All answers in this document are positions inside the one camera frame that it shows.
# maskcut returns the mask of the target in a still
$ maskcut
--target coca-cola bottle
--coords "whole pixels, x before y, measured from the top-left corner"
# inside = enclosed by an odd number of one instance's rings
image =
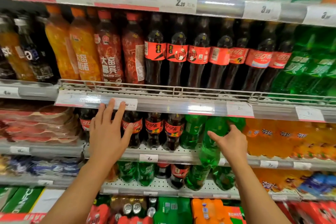
[[[146,84],[160,85],[161,83],[160,70],[162,60],[166,58],[167,48],[162,32],[162,15],[153,13],[149,34],[145,40]]]
[[[210,51],[209,62],[211,64],[210,77],[208,81],[208,89],[219,89],[222,81],[222,76],[226,65],[230,60],[230,52],[233,47],[233,23],[235,19],[222,19],[222,28],[220,39],[216,47],[212,47]]]
[[[124,131],[130,123],[134,124],[133,133],[129,141],[128,148],[134,148],[134,149],[139,148],[141,144],[140,132],[142,129],[141,114],[136,111],[125,111],[121,123],[122,123]]]
[[[184,115],[170,113],[165,122],[166,141],[162,147],[167,151],[174,151],[179,145],[180,136],[184,128]]]
[[[190,45],[188,50],[187,60],[190,62],[190,73],[187,86],[199,88],[202,72],[205,64],[208,63],[210,54],[209,18],[201,17],[195,31],[193,45]]]
[[[169,61],[168,86],[180,86],[180,75],[183,62],[187,60],[187,22],[184,15],[178,15],[172,29],[170,43],[167,44],[167,60]]]
[[[252,20],[242,20],[238,31],[235,33],[236,42],[230,53],[230,61],[227,65],[223,89],[232,90],[239,67],[244,64],[249,49],[250,23]]]
[[[145,126],[148,133],[146,146],[148,148],[158,148],[160,146],[160,137],[165,136],[163,132],[164,120],[160,112],[149,112],[145,119]]]
[[[184,185],[184,179],[189,171],[189,165],[171,164],[170,183],[174,189],[180,189]]]
[[[294,31],[296,26],[297,24],[285,25],[277,51],[273,53],[272,59],[258,83],[258,91],[269,92],[274,79],[287,64],[295,44]]]
[[[84,138],[86,141],[89,141],[89,129],[91,120],[94,116],[96,116],[98,109],[91,109],[91,108],[81,108],[80,109],[79,120],[82,124],[82,128],[84,130]]]
[[[261,34],[258,48],[249,51],[245,61],[245,64],[248,66],[248,72],[242,90],[256,90],[258,81],[268,67],[275,49],[277,40],[275,29],[277,24],[278,22],[267,22]]]

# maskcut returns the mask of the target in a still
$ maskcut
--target price tag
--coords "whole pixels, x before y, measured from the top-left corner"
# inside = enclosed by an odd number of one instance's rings
[[[302,24],[336,26],[336,10],[332,6],[309,5]]]
[[[226,163],[226,159],[225,158],[220,158],[218,165],[219,166],[224,166],[225,163]]]
[[[213,115],[215,113],[215,103],[190,102],[188,104],[188,114]]]
[[[37,184],[41,186],[53,185],[54,181],[50,180],[38,180]]]
[[[29,154],[29,147],[11,146],[9,151],[13,154]]]
[[[254,118],[252,105],[246,102],[226,102],[227,115],[229,117]]]
[[[230,194],[213,194],[213,198],[220,198],[220,199],[230,199],[231,195]]]
[[[294,161],[293,166],[296,170],[310,170],[312,163]]]
[[[55,105],[84,107],[86,92],[59,90]]]
[[[158,192],[157,191],[144,191],[143,195],[149,196],[149,197],[156,197],[158,195]]]
[[[177,193],[178,197],[193,197],[192,193],[188,193],[188,192],[178,192]]]
[[[325,122],[320,109],[308,106],[296,106],[295,109],[300,121]]]
[[[114,98],[114,109],[118,109],[122,101],[125,101],[125,110],[136,111],[138,106],[138,100],[136,98]]]
[[[274,201],[287,201],[288,197],[284,195],[272,195]]]
[[[21,98],[19,88],[0,86],[0,98]]]
[[[119,189],[103,189],[103,194],[118,194]]]
[[[281,12],[279,2],[245,1],[243,19],[277,21]]]
[[[159,155],[157,154],[140,154],[139,161],[141,162],[158,162]]]
[[[160,0],[160,12],[196,14],[197,0]]]
[[[277,168],[279,162],[275,160],[261,160],[260,161],[260,167],[264,168]]]

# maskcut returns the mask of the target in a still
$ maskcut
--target person's right hand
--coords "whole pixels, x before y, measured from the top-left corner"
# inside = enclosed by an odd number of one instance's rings
[[[247,163],[246,136],[235,125],[230,125],[230,132],[224,137],[212,131],[208,131],[208,135],[217,143],[231,166],[234,163]]]

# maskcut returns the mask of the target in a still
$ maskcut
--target plastic bottle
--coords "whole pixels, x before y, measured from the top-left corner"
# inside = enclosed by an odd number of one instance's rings
[[[15,71],[18,80],[36,82],[33,70],[20,47],[19,36],[13,30],[13,25],[9,20],[10,18],[6,15],[0,16],[1,50]]]
[[[220,39],[216,47],[212,47],[210,51],[209,62],[212,63],[210,77],[208,81],[208,89],[219,89],[223,77],[224,70],[229,64],[230,53],[233,48],[233,23],[235,19],[222,19],[222,28]]]
[[[242,64],[245,63],[245,59],[249,49],[247,48],[247,44],[250,40],[250,23],[252,20],[242,20],[241,25],[235,36],[235,44],[233,50],[230,53],[230,61],[227,65],[223,78],[224,90],[232,90],[234,81],[237,75],[237,71]]]
[[[122,119],[122,127],[125,131],[128,124],[133,123],[133,133],[129,141],[128,147],[137,149],[141,144],[140,132],[142,130],[142,117],[139,112],[136,111],[125,111]]]
[[[187,114],[185,119],[187,122],[183,134],[180,137],[180,145],[184,149],[195,149],[201,129],[208,119],[208,116]]]
[[[149,34],[145,41],[146,84],[160,85],[162,60],[166,58],[167,44],[162,33],[162,14],[153,13]]]
[[[57,5],[46,5],[50,17],[45,26],[48,41],[55,53],[62,79],[80,80],[78,62],[71,45],[70,23],[61,15]]]
[[[286,24],[283,29],[280,44],[277,51],[273,53],[272,59],[259,81],[258,91],[268,92],[274,79],[285,68],[287,61],[292,55],[294,47],[294,31],[297,24]]]
[[[171,164],[170,183],[173,188],[180,189],[183,187],[189,167],[189,165],[184,164]]]
[[[189,46],[188,58],[190,62],[190,74],[188,87],[199,88],[201,85],[201,76],[210,54],[210,30],[209,18],[200,17],[196,29],[196,36],[193,45]]]
[[[158,148],[160,146],[160,138],[165,137],[163,131],[164,120],[160,112],[149,112],[145,119],[145,126],[148,133],[146,146],[148,148]]]
[[[127,83],[145,84],[144,37],[137,23],[138,14],[127,13],[128,25],[122,35]]]
[[[95,30],[85,19],[82,9],[71,7],[74,20],[70,25],[70,40],[76,53],[79,75],[83,81],[102,81]]]
[[[138,163],[138,178],[137,181],[142,186],[149,186],[154,180],[154,163],[139,162]]]
[[[235,186],[235,174],[231,167],[216,167],[213,170],[214,180],[221,190],[229,190]]]
[[[117,164],[120,171],[120,179],[127,183],[135,179],[137,175],[137,162],[118,161]]]
[[[31,21],[26,15],[19,15],[15,19],[15,24],[19,28],[20,45],[24,51],[26,59],[29,61],[33,73],[39,82],[57,82],[51,67],[46,61],[45,52],[42,51],[32,40],[30,34],[33,33]]]
[[[211,166],[191,166],[187,177],[184,179],[185,185],[192,190],[200,190],[204,180],[208,177]]]
[[[202,142],[202,148],[199,153],[199,159],[203,166],[215,167],[218,165],[220,158],[220,149],[208,136],[208,131],[212,131],[219,136],[225,136],[229,132],[229,126],[227,125],[224,117],[211,117],[205,123],[205,132]]]
[[[174,151],[179,145],[180,136],[184,128],[184,115],[170,113],[168,120],[165,122],[165,131],[167,138],[162,145],[167,151]]]
[[[116,28],[111,23],[111,13],[99,10],[100,23],[94,35],[103,71],[104,82],[115,82],[115,86],[125,82],[121,59],[121,40]]]
[[[167,44],[168,86],[180,86],[181,69],[183,62],[187,60],[187,53],[187,21],[184,15],[178,15],[172,28],[170,43]]]
[[[257,50],[249,51],[245,61],[245,64],[248,66],[248,72],[241,90],[256,90],[258,81],[270,63],[275,50],[276,26],[277,22],[266,22]]]
[[[86,13],[87,13],[87,20],[91,23],[93,28],[96,28],[99,24],[99,18],[97,14],[97,10],[94,7],[87,6],[86,7]]]

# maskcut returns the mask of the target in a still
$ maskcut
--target dark soda bottle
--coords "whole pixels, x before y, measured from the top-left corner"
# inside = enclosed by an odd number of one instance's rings
[[[190,73],[187,86],[199,88],[202,72],[210,54],[209,18],[201,17],[195,31],[193,45],[190,45],[188,50]]]
[[[250,23],[252,20],[242,20],[238,31],[235,33],[235,44],[230,53],[229,65],[224,75],[224,90],[232,90],[239,67],[244,64],[249,49]]]
[[[295,44],[294,31],[296,26],[297,24],[285,25],[280,36],[280,43],[277,51],[273,53],[272,59],[258,83],[258,91],[269,92],[274,79],[287,64]]]
[[[160,112],[149,112],[145,119],[145,126],[148,133],[146,146],[148,148],[158,148],[160,137],[165,136],[163,132],[164,120]]]
[[[180,86],[183,62],[187,60],[187,22],[184,15],[177,15],[172,29],[170,43],[167,44],[166,58],[169,61],[168,86]]]
[[[96,116],[98,109],[81,108],[80,110],[81,111],[79,115],[79,120],[84,130],[84,138],[88,142],[90,138],[89,129],[90,129],[91,120],[94,116]]]
[[[166,141],[162,147],[167,151],[174,151],[179,145],[180,136],[184,128],[184,115],[170,113],[165,122]]]
[[[153,13],[149,34],[145,40],[146,84],[160,85],[162,60],[166,58],[167,44],[164,42],[162,15]]]
[[[0,47],[0,79],[16,80],[16,74]]]
[[[249,51],[245,61],[248,66],[248,72],[241,90],[256,90],[258,81],[268,67],[275,49],[277,40],[275,29],[277,24],[278,22],[266,22],[257,49]]]
[[[128,147],[137,149],[139,148],[141,144],[140,132],[142,129],[142,117],[139,112],[136,112],[136,111],[125,111],[124,112],[124,116],[122,120],[122,126],[123,126],[124,131],[127,128],[128,124],[130,123],[133,123],[134,127],[133,127],[133,133],[129,141]]]
[[[33,42],[30,34],[33,34],[30,18],[27,15],[19,15],[15,19],[19,28],[19,40],[26,59],[29,61],[33,73],[39,82],[56,82],[49,64],[46,61],[46,53]]]
[[[158,163],[157,164],[156,177],[160,179],[166,179],[170,177],[170,164],[169,163]]]
[[[183,187],[189,167],[189,165],[184,164],[171,164],[170,183],[173,188],[180,189]]]
[[[212,63],[210,70],[210,77],[208,81],[208,89],[219,89],[222,81],[222,76],[226,65],[230,60],[230,52],[233,48],[233,23],[234,19],[224,18],[222,19],[222,28],[220,33],[220,39],[217,42],[216,47],[211,48],[209,62]]]

